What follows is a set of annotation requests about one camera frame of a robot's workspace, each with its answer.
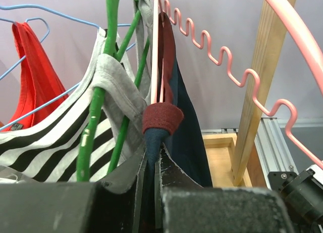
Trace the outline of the thin pink wire hanger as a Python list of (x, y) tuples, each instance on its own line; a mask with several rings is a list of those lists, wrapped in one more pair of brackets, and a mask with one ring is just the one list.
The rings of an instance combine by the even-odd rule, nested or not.
[(158, 14), (159, 0), (153, 0), (153, 32), (151, 55), (151, 104), (157, 102), (158, 89)]

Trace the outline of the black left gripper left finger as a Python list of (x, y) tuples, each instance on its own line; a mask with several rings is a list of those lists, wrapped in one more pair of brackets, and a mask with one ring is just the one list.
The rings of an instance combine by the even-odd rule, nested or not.
[(138, 232), (144, 149), (98, 182), (1, 185), (1, 232)]

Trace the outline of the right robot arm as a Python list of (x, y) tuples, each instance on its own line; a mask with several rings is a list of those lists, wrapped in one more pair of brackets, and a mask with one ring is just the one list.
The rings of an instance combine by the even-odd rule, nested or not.
[(280, 194), (296, 232), (322, 232), (322, 169), (311, 165), (299, 174), (268, 173), (270, 188)]

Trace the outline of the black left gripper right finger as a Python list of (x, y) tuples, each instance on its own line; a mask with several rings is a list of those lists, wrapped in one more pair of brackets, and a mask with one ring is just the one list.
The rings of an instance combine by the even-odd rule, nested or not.
[(155, 223), (163, 232), (294, 232), (277, 193), (264, 188), (203, 188), (160, 148)]

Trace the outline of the thick pink plastic hanger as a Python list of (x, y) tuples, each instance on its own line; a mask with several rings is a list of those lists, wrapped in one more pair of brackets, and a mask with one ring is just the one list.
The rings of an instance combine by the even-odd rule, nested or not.
[[(292, 36), (296, 45), (300, 49), (305, 61), (307, 62), (313, 77), (316, 80), (316, 83), (320, 90), (322, 90), (322, 51), (319, 48), (317, 42), (314, 37), (310, 33), (309, 29), (300, 18), (298, 13), (292, 7), (292, 5), (287, 0), (265, 0), (269, 6), (274, 10), (274, 12), (281, 19), (282, 23), (287, 28), (287, 31)], [(164, 8), (163, 8), (171, 22), (175, 25), (179, 26), (180, 32), (185, 36), (191, 36), (193, 44), (199, 49), (204, 48), (204, 39), (207, 39), (207, 55), (209, 59), (220, 66), (223, 62), (224, 53), (228, 56), (228, 64), (227, 64), (227, 75), (228, 77), (238, 86), (243, 87), (247, 81), (247, 76), (250, 74), (253, 76), (255, 81), (255, 87), (252, 92), (252, 100), (255, 105), (267, 116), (273, 116), (279, 109), (281, 105), (285, 105), (290, 110), (290, 118), (285, 127), (285, 133), (287, 137), (309, 158), (314, 164), (318, 167), (322, 168), (322, 160), (320, 160), (317, 156), (315, 156), (306, 146), (304, 146), (293, 134), (292, 134), (292, 126), (295, 124), (297, 120), (297, 110), (296, 107), (286, 99), (279, 99), (274, 103), (273, 108), (269, 111), (267, 110), (257, 99), (258, 90), (260, 87), (260, 78), (259, 75), (253, 69), (246, 69), (243, 73), (242, 81), (238, 81), (231, 72), (232, 67), (232, 53), (230, 49), (226, 46), (221, 47), (219, 58), (215, 59), (211, 54), (211, 36), (210, 34), (204, 30), (201, 32), (201, 43), (198, 43), (195, 39), (195, 28), (194, 22), (190, 19), (186, 19), (186, 28), (183, 29), (182, 26), (182, 16), (179, 9), (175, 8), (171, 11), (171, 6), (168, 0), (164, 0)]]

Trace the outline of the navy maroon-trimmed tank top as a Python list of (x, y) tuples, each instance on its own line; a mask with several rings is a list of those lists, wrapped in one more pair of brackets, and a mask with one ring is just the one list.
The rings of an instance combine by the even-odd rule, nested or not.
[(164, 100), (149, 105), (142, 122), (149, 175), (154, 175), (160, 147), (165, 144), (172, 160), (191, 179), (202, 187), (211, 187), (199, 122), (178, 66), (172, 25), (166, 13), (158, 16), (158, 69), (164, 82)]

